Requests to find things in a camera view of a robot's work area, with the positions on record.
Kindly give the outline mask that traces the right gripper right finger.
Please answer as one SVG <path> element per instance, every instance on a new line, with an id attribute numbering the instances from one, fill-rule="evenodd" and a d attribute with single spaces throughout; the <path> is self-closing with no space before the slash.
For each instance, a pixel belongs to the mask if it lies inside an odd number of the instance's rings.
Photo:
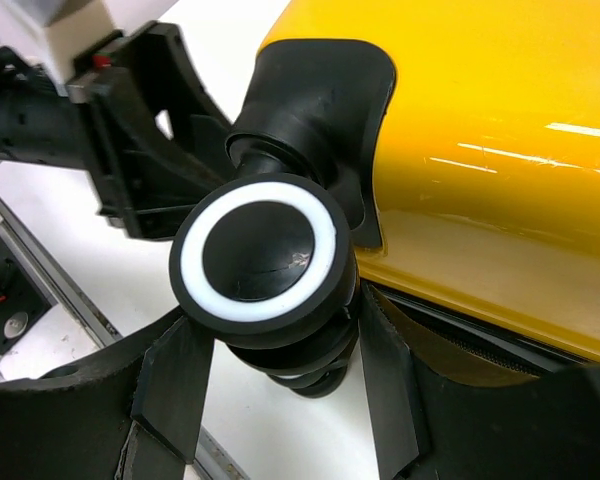
<path id="1" fill-rule="evenodd" d="M 497 362 L 361 288 L 360 343 L 384 479 L 600 479 L 600 365 Z"/>

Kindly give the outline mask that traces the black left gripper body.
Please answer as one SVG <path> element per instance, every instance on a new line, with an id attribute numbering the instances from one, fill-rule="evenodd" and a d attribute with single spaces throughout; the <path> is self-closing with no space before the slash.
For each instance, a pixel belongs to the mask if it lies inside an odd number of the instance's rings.
<path id="1" fill-rule="evenodd" d="M 119 30 L 73 62 L 69 98 L 99 213 L 141 240 L 171 239 L 230 178 L 230 122 L 201 82 L 173 23 Z"/>

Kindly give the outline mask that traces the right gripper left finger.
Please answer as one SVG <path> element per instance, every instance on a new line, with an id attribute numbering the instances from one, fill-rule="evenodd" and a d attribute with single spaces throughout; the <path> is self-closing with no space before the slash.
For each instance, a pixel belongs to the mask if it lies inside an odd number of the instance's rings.
<path id="1" fill-rule="evenodd" d="M 0 479 L 181 479 L 214 340 L 175 309 L 39 379 L 0 383 Z"/>

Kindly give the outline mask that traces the yellow hard-shell suitcase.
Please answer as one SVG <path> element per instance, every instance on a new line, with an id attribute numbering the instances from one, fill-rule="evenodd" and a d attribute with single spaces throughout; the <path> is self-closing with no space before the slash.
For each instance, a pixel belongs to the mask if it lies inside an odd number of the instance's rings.
<path id="1" fill-rule="evenodd" d="M 303 396 L 600 394 L 600 1 L 292 1 L 172 243 L 191 320 Z"/>

